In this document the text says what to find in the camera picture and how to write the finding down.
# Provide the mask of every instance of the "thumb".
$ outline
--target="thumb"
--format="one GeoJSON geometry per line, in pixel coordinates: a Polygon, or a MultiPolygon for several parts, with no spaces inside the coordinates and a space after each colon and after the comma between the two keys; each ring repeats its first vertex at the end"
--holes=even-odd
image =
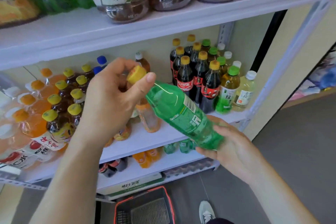
{"type": "Polygon", "coordinates": [[[128,91],[125,92],[128,101],[136,105],[141,98],[144,98],[153,87],[156,79],[155,73],[148,73],[137,81],[128,91]]]}
{"type": "Polygon", "coordinates": [[[196,151],[208,158],[217,159],[217,151],[206,150],[201,147],[196,147],[196,151]]]}

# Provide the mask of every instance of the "shoe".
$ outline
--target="shoe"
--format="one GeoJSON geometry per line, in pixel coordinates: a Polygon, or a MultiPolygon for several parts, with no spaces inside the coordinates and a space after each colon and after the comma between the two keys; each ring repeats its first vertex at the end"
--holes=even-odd
{"type": "Polygon", "coordinates": [[[202,224],[208,223],[208,221],[216,218],[215,213],[208,201],[202,201],[199,204],[199,219],[202,224]]]}

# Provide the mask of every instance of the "shelf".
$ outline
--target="shelf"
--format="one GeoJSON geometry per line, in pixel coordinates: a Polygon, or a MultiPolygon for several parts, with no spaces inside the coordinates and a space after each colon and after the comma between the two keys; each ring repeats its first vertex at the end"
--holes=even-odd
{"type": "Polygon", "coordinates": [[[117,195],[117,196],[114,196],[114,197],[107,197],[108,201],[112,201],[112,200],[116,200],[120,197],[124,197],[124,196],[127,196],[127,195],[130,195],[130,194],[133,194],[133,193],[136,193],[136,192],[139,192],[139,191],[145,191],[145,190],[148,190],[150,188],[153,188],[153,187],[156,187],[156,186],[159,186],[159,185],[162,185],[164,183],[167,183],[167,182],[172,182],[174,180],[177,180],[177,179],[180,179],[180,178],[183,178],[183,177],[186,177],[186,176],[189,176],[189,175],[193,175],[193,174],[197,174],[199,172],[202,172],[202,171],[205,171],[205,170],[209,170],[209,169],[213,169],[215,168],[215,166],[212,166],[212,167],[205,167],[204,169],[202,170],[196,170],[195,172],[188,172],[186,174],[180,174],[178,176],[171,176],[169,178],[166,178],[164,179],[162,182],[158,182],[158,183],[155,183],[155,184],[151,184],[151,185],[148,185],[146,187],[143,187],[143,188],[139,188],[139,189],[136,189],[136,190],[133,190],[133,191],[129,191],[129,192],[126,192],[124,194],[120,194],[120,195],[117,195]]]}
{"type": "Polygon", "coordinates": [[[193,1],[186,8],[152,12],[143,20],[112,24],[96,8],[46,16],[0,30],[0,70],[194,30],[319,0],[235,0],[209,4],[193,1]]]}
{"type": "MultiPolygon", "coordinates": [[[[226,115],[219,115],[215,112],[211,113],[216,117],[220,117],[227,123],[234,124],[246,119],[248,110],[244,112],[231,111],[226,115]]],[[[132,124],[132,133],[125,141],[114,141],[109,147],[103,150],[100,163],[105,163],[118,158],[130,156],[132,154],[157,148],[166,144],[174,143],[186,139],[187,137],[165,122],[162,122],[161,128],[156,133],[148,133],[142,123],[132,124]]],[[[23,171],[20,180],[28,183],[52,178],[61,159],[57,159],[50,163],[42,163],[31,171],[23,171]]]]}
{"type": "Polygon", "coordinates": [[[311,95],[307,95],[307,96],[304,96],[304,97],[299,98],[299,99],[287,101],[283,105],[283,107],[281,107],[281,109],[284,109],[284,108],[287,108],[287,107],[291,107],[291,106],[294,106],[294,105],[298,105],[298,104],[301,104],[301,103],[304,103],[304,102],[307,102],[307,101],[310,101],[310,100],[314,100],[314,99],[318,99],[318,98],[321,98],[321,97],[325,97],[325,96],[328,96],[328,95],[334,94],[334,93],[336,93],[336,87],[331,88],[329,90],[321,91],[320,93],[311,94],[311,95]]]}
{"type": "Polygon", "coordinates": [[[177,149],[173,154],[166,154],[163,152],[161,159],[146,169],[141,168],[134,158],[128,158],[128,167],[124,171],[117,172],[111,178],[107,178],[101,174],[98,175],[97,192],[100,194],[106,194],[104,193],[104,188],[109,186],[125,183],[129,180],[141,178],[145,175],[165,171],[202,158],[205,157],[195,150],[185,154],[181,153],[180,150],[177,149]]]}

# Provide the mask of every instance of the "hand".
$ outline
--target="hand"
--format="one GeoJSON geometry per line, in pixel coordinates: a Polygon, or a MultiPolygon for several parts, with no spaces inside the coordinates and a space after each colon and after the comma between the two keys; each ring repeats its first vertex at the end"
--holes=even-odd
{"type": "Polygon", "coordinates": [[[103,148],[125,127],[135,105],[145,97],[156,79],[155,73],[148,73],[126,92],[120,91],[126,87],[126,76],[122,73],[137,65],[135,61],[117,58],[91,80],[75,132],[80,133],[79,141],[86,140],[103,148]]]}
{"type": "Polygon", "coordinates": [[[196,147],[198,153],[218,160],[223,167],[242,181],[251,185],[257,179],[261,163],[266,161],[260,151],[238,129],[215,116],[208,115],[214,130],[225,137],[217,151],[196,147]]]}

